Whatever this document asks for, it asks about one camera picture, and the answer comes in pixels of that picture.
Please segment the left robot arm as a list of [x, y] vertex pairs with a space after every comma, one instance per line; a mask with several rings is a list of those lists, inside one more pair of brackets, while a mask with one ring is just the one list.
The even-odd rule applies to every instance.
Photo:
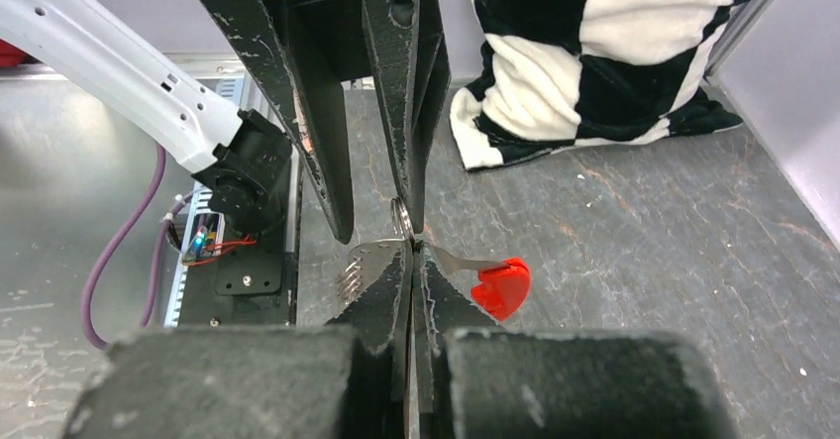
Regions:
[[406, 238], [424, 224], [426, 166], [451, 73], [438, 0], [199, 0], [264, 96], [244, 110], [181, 70], [97, 0], [1, 0], [1, 38], [136, 124], [212, 192], [237, 231], [285, 216], [296, 149], [334, 237], [355, 227], [345, 82], [371, 77]]

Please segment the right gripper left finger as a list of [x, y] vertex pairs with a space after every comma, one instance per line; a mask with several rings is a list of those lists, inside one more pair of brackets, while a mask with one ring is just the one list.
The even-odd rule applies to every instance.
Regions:
[[328, 321], [356, 335], [346, 394], [348, 438], [406, 438], [410, 287], [407, 242], [359, 244], [336, 279], [341, 313]]

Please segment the metal key organizer red handle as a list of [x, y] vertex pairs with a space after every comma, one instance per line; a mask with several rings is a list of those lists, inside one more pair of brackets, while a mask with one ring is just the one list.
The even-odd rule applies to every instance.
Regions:
[[[406, 254], [417, 240], [408, 210], [399, 197], [389, 203], [395, 235], [360, 243], [348, 254], [348, 265], [337, 275], [337, 296], [345, 305], [359, 298], [365, 290], [385, 275], [385, 269], [399, 254]], [[531, 274], [524, 261], [476, 260], [456, 256], [442, 247], [430, 247], [432, 260], [439, 271], [455, 283], [478, 307], [497, 321], [511, 317], [526, 300]]]

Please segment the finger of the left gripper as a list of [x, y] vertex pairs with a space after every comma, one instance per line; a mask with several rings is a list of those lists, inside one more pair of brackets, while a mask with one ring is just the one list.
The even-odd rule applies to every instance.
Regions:
[[261, 90], [306, 169], [335, 239], [355, 214], [344, 88], [292, 0], [199, 0]]
[[451, 81], [439, 0], [362, 0], [362, 10], [395, 188], [421, 233], [426, 168]]

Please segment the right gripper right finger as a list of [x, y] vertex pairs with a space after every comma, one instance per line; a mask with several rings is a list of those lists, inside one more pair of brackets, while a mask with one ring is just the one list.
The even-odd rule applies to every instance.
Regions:
[[440, 438], [447, 424], [443, 413], [447, 395], [444, 334], [461, 327], [497, 327], [499, 323], [451, 284], [433, 247], [414, 248], [412, 274], [412, 330], [421, 438]]

